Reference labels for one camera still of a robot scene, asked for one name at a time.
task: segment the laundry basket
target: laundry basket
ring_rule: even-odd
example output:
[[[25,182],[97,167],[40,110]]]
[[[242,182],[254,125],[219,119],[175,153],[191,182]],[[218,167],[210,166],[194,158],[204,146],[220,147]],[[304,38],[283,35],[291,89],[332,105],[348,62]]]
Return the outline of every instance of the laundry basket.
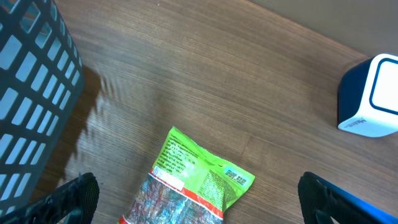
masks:
[[[0,0],[0,216],[24,206],[84,86],[52,0]]]

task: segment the bag contents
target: bag contents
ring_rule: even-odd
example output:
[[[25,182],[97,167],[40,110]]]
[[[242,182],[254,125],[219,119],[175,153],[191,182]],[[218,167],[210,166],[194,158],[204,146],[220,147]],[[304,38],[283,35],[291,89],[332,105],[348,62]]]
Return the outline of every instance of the bag contents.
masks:
[[[222,223],[254,176],[172,128],[119,224]]]

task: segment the wooden surface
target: wooden surface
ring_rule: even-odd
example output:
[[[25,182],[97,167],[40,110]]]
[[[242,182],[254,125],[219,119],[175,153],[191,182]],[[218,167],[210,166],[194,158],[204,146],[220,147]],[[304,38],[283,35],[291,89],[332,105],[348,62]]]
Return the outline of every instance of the wooden surface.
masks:
[[[367,56],[246,0],[59,0],[86,87],[33,199],[97,176],[93,223],[130,206],[172,126],[256,176],[225,223],[302,223],[312,171],[398,216],[398,139],[336,128],[342,75]]]

